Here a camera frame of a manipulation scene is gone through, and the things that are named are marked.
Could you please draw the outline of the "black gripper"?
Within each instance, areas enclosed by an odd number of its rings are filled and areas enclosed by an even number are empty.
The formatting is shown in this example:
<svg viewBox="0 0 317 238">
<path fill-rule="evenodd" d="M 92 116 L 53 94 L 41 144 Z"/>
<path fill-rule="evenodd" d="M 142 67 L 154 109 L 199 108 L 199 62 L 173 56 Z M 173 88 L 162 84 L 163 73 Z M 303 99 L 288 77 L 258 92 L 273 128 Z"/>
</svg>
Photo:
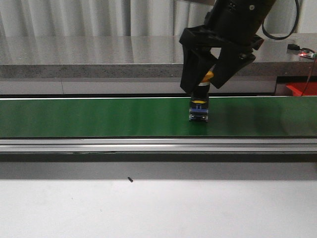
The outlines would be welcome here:
<svg viewBox="0 0 317 238">
<path fill-rule="evenodd" d="M 184 56 L 180 87 L 191 94 L 215 65 L 211 84 L 219 89 L 252 63 L 256 59 L 252 49 L 258 50 L 264 42 L 257 31 L 274 3 L 274 0 L 217 0 L 202 25 L 185 28 L 179 40 Z M 225 48 L 226 45 L 247 49 Z M 210 48 L 221 48 L 218 59 Z"/>
</svg>

